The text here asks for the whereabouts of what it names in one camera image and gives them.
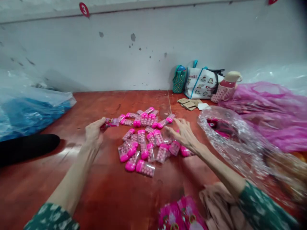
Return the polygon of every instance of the white tote bag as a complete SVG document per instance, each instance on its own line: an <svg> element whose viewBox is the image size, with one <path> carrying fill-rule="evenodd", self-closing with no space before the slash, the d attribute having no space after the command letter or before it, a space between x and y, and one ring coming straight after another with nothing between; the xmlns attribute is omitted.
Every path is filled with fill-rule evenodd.
<svg viewBox="0 0 307 230"><path fill-rule="evenodd" d="M217 87L217 80L223 77L204 68L188 68L185 95L189 99L210 99L212 92Z"/></svg>

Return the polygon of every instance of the pink plastic bag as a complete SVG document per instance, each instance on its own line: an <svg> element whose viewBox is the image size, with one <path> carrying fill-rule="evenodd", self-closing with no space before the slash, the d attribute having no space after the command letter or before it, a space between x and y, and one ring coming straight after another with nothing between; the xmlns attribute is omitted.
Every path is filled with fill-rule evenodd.
<svg viewBox="0 0 307 230"><path fill-rule="evenodd" d="M221 107L234 110L283 152L307 151L307 97L265 81L238 85Z"/></svg>

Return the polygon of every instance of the hand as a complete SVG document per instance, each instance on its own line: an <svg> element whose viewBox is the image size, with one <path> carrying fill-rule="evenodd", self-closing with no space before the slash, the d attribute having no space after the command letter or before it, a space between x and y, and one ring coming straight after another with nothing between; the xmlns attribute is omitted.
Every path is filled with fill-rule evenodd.
<svg viewBox="0 0 307 230"><path fill-rule="evenodd" d="M85 139L86 142L100 146L103 141L103 133L100 127L106 122L106 118L95 121L85 127Z"/></svg>
<svg viewBox="0 0 307 230"><path fill-rule="evenodd" d="M194 136L190 122L185 119L174 119L180 132L175 132L172 128L165 126L168 134L170 134L175 140L187 147L189 150L198 154L198 147L201 145L197 138Z"/></svg>

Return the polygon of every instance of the person's left hand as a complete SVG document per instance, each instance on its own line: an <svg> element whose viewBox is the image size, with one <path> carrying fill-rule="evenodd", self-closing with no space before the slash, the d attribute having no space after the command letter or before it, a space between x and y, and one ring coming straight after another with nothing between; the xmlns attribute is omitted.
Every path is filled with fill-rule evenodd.
<svg viewBox="0 0 307 230"><path fill-rule="evenodd" d="M100 130L100 127L106 122L106 118L95 121L85 127L85 139L86 142L90 144L95 144L100 146L103 141L103 133Z"/></svg>

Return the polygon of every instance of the person's right hand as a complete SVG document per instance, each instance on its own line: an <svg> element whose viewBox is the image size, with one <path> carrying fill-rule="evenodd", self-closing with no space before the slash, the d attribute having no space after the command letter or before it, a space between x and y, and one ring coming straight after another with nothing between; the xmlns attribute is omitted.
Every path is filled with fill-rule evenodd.
<svg viewBox="0 0 307 230"><path fill-rule="evenodd" d="M186 121L185 119L174 119L176 122L180 132L177 133L170 127L165 126L168 134L172 136L175 140L180 142L180 144L187 147L189 150L197 154L197 148L201 145L197 138L194 136L190 122Z"/></svg>

